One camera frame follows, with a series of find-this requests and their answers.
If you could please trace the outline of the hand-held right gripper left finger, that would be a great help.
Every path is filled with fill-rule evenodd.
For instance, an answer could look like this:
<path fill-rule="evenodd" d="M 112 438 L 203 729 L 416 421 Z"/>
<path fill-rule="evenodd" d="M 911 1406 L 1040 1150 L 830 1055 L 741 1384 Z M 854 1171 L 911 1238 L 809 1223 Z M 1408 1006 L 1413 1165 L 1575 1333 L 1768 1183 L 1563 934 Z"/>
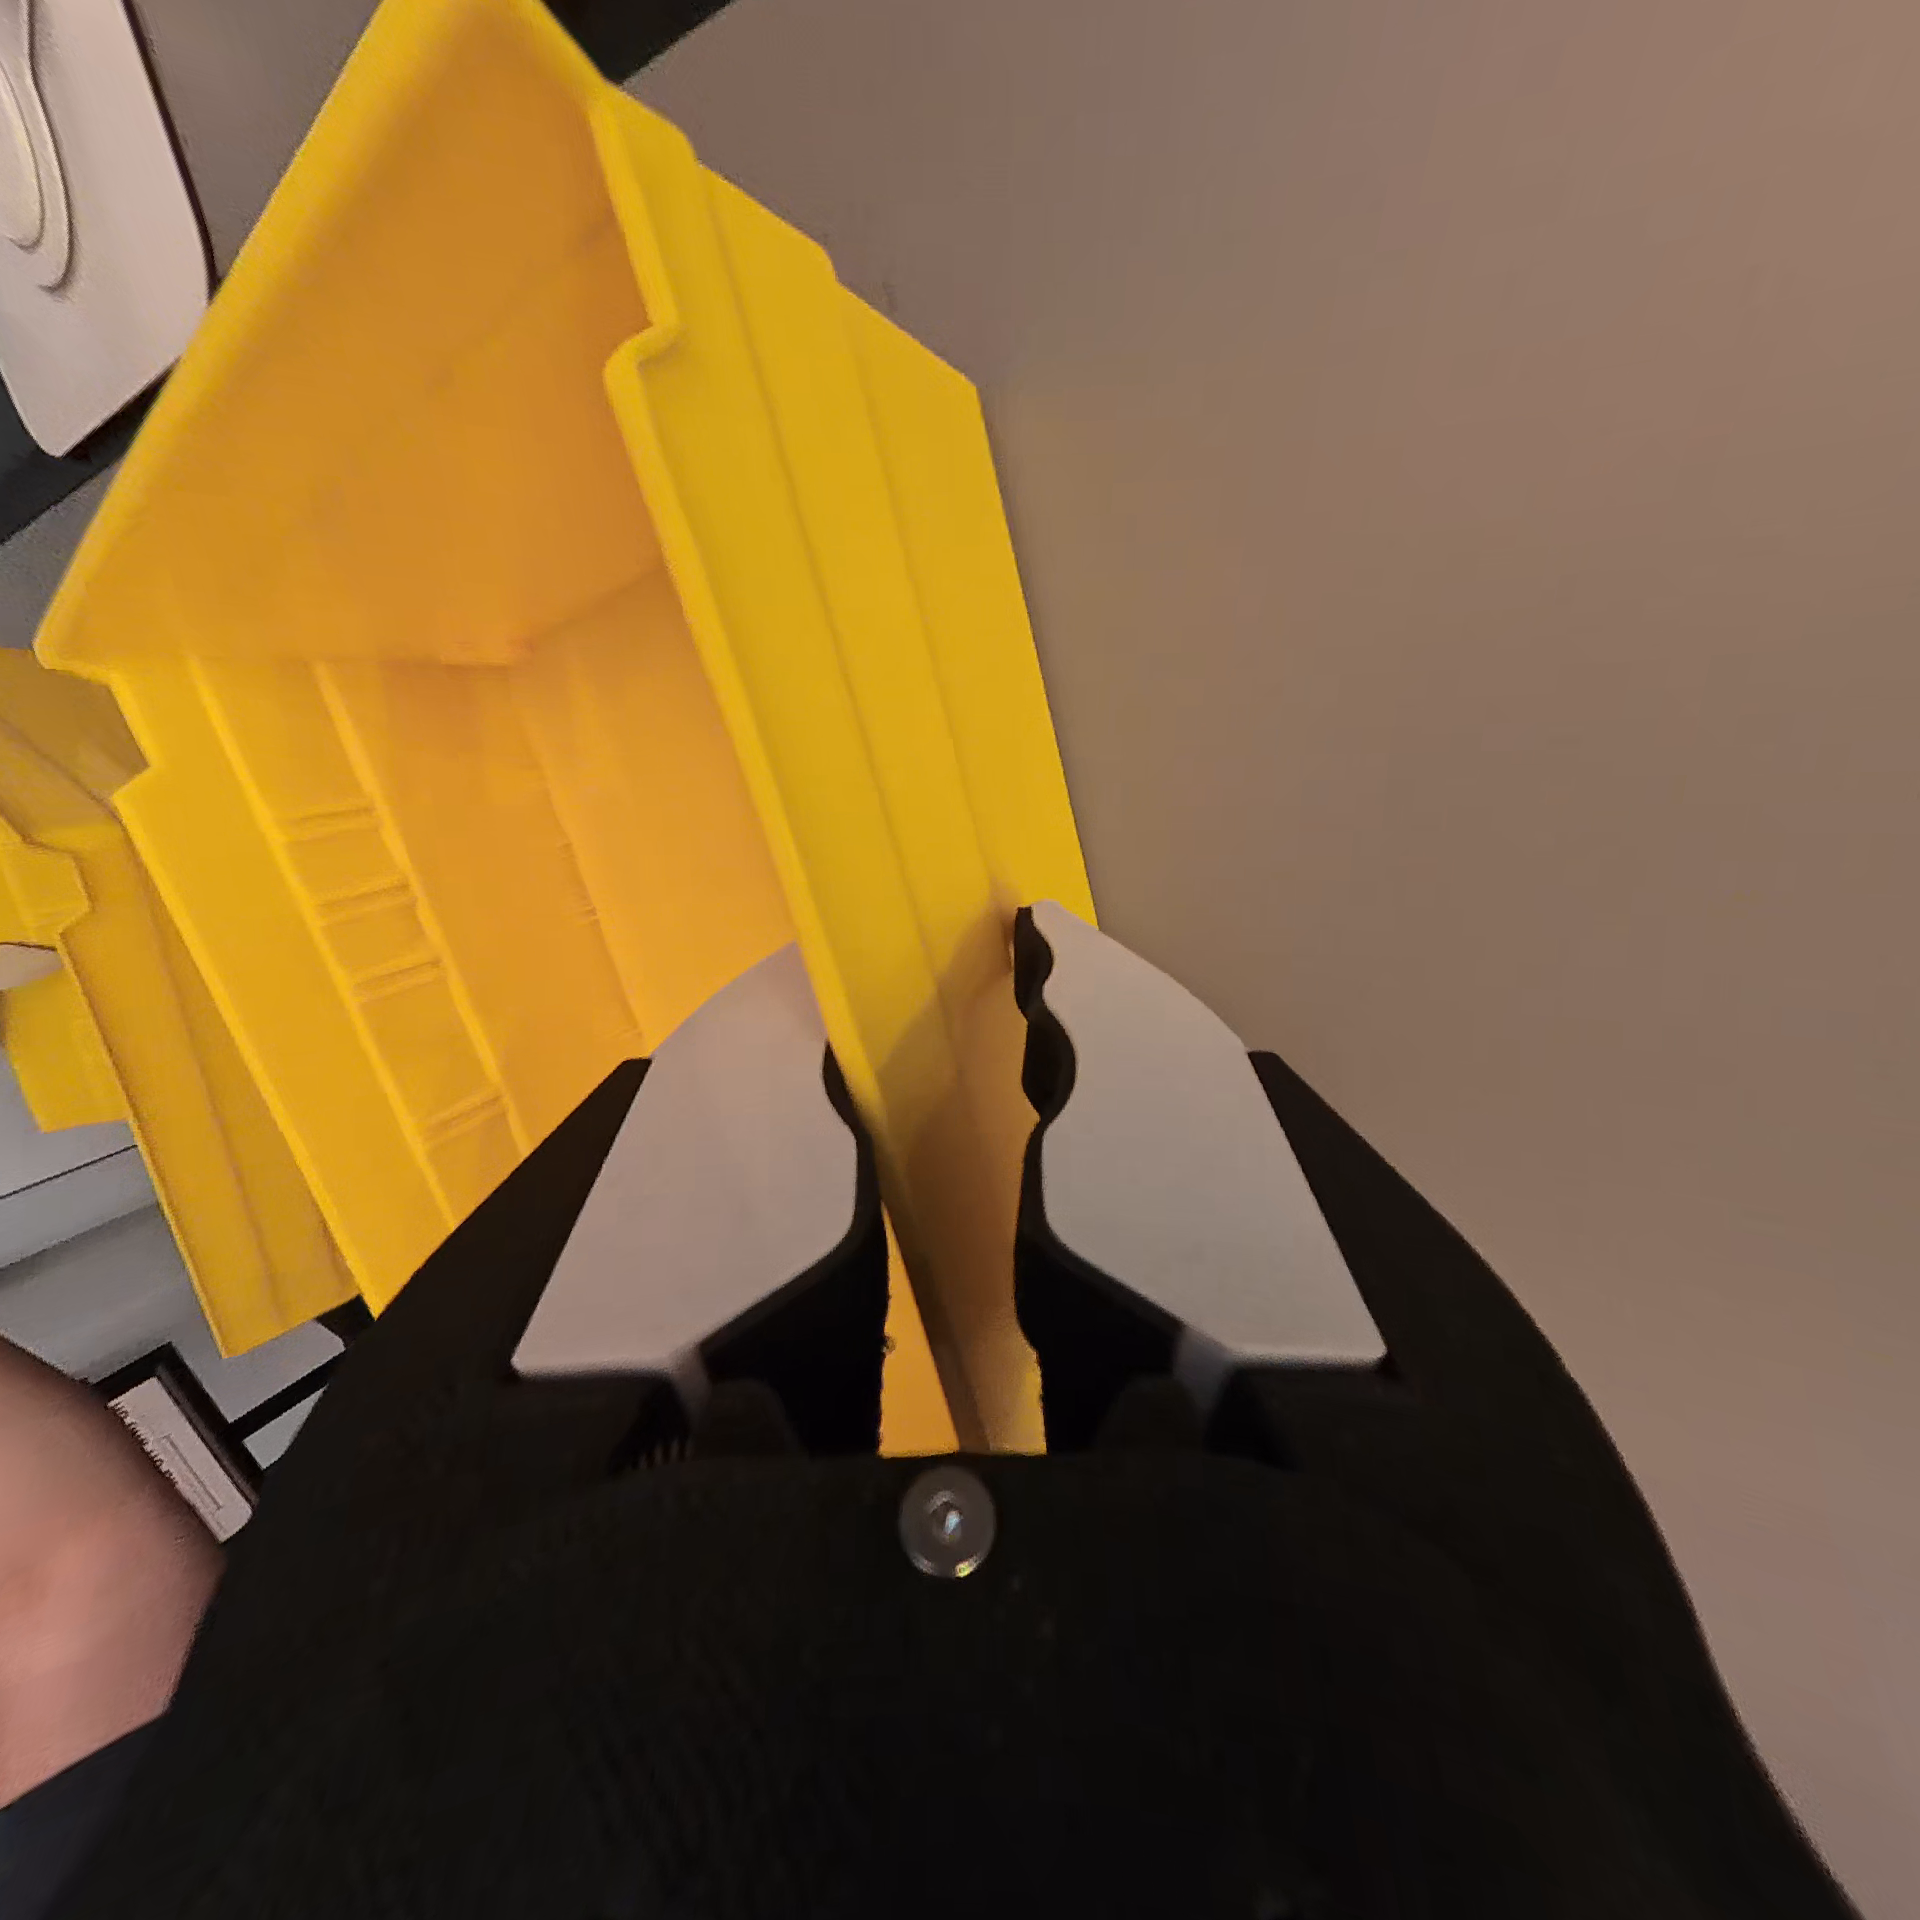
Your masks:
<path fill-rule="evenodd" d="M 685 1426 L 761 1387 L 805 1450 L 874 1453 L 886 1317 L 873 1142 L 789 943 L 646 1061 L 511 1376 L 639 1377 Z"/>

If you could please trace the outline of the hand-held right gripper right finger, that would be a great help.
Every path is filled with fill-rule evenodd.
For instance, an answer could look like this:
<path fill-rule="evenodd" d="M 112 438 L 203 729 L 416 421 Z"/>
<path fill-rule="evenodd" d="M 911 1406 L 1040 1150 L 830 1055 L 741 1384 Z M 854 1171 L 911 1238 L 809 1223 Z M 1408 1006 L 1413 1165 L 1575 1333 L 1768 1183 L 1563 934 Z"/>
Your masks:
<path fill-rule="evenodd" d="M 1014 1312 L 1047 1450 L 1089 1449 L 1137 1379 L 1210 1423 L 1246 1374 L 1376 1370 L 1384 1337 L 1239 1034 L 1056 899 L 1016 913 L 1014 1001 Z"/>

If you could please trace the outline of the yellow plastic bin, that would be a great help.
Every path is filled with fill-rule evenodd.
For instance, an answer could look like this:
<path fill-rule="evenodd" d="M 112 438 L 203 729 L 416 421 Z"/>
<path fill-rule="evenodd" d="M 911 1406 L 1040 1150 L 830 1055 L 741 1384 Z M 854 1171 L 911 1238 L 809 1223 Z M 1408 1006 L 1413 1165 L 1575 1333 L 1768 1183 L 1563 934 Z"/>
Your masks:
<path fill-rule="evenodd" d="M 794 943 L 966 1441 L 1037 1449 L 1011 920 L 1091 919 L 973 385 L 544 5 L 384 5 L 39 626 L 3 832 L 224 1352 L 382 1310 Z"/>
<path fill-rule="evenodd" d="M 46 1134 L 127 1115 L 81 963 L 127 905 L 136 865 L 112 795 L 135 770 L 104 687 L 3 649 L 3 1050 Z"/>

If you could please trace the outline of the person's left forearm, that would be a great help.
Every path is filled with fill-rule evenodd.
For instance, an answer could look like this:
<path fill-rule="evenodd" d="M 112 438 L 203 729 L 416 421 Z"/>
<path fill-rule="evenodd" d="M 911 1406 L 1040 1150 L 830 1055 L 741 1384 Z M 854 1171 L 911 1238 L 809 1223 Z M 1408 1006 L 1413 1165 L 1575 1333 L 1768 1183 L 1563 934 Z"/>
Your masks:
<path fill-rule="evenodd" d="M 152 1722 L 224 1552 L 83 1383 L 2 1343 L 2 1799 Z"/>

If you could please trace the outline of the white stand base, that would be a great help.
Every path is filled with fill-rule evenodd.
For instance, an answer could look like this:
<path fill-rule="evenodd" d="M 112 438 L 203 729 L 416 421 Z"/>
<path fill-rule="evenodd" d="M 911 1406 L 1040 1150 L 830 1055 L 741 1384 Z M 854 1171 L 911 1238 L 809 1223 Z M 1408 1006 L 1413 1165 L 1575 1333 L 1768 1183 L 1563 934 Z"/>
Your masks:
<path fill-rule="evenodd" d="M 2 371 L 63 457 L 165 377 L 209 297 L 208 245 L 131 14 L 2 5 Z"/>

